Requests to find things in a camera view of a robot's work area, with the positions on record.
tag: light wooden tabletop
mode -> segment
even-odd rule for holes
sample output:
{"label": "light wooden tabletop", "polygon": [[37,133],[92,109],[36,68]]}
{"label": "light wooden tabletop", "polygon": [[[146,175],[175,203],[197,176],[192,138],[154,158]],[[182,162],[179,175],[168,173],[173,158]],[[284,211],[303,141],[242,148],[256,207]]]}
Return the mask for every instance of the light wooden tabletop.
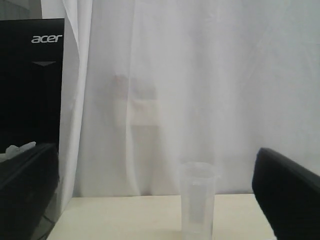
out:
{"label": "light wooden tabletop", "polygon": [[[179,196],[73,198],[48,240],[179,240]],[[273,232],[251,194],[216,195],[215,240],[269,240]]]}

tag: black object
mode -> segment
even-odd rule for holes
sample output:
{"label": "black object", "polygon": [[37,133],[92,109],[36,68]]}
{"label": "black object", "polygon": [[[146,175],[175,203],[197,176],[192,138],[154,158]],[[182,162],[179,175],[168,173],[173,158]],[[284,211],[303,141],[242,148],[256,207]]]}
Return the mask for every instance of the black object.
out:
{"label": "black object", "polygon": [[252,189],[278,240],[320,240],[320,177],[261,148]]}
{"label": "black object", "polygon": [[30,240],[59,182],[54,144],[0,163],[0,239]]}
{"label": "black object", "polygon": [[0,153],[59,147],[64,19],[0,21]]}

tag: acer logo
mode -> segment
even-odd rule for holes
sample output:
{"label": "acer logo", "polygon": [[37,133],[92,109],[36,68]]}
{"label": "acer logo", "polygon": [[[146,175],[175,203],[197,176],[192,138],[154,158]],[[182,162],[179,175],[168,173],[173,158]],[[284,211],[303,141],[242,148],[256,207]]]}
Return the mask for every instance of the acer logo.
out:
{"label": "acer logo", "polygon": [[33,36],[31,43],[33,44],[57,43],[60,37],[62,37],[62,35]]}

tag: wooden table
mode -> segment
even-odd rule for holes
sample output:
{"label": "wooden table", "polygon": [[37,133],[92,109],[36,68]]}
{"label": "wooden table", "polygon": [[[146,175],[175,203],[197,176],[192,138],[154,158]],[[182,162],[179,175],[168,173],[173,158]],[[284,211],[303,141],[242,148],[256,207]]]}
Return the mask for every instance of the wooden table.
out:
{"label": "wooden table", "polygon": [[[179,196],[73,198],[48,240],[179,240]],[[215,240],[274,239],[252,194],[216,195]]]}

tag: clear plastic cup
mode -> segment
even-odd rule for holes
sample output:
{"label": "clear plastic cup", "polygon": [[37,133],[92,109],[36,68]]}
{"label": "clear plastic cup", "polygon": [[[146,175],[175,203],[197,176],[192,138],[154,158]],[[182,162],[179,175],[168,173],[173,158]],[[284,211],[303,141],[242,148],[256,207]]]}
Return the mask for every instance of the clear plastic cup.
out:
{"label": "clear plastic cup", "polygon": [[215,169],[203,162],[187,162],[180,169],[183,240],[212,240]]}

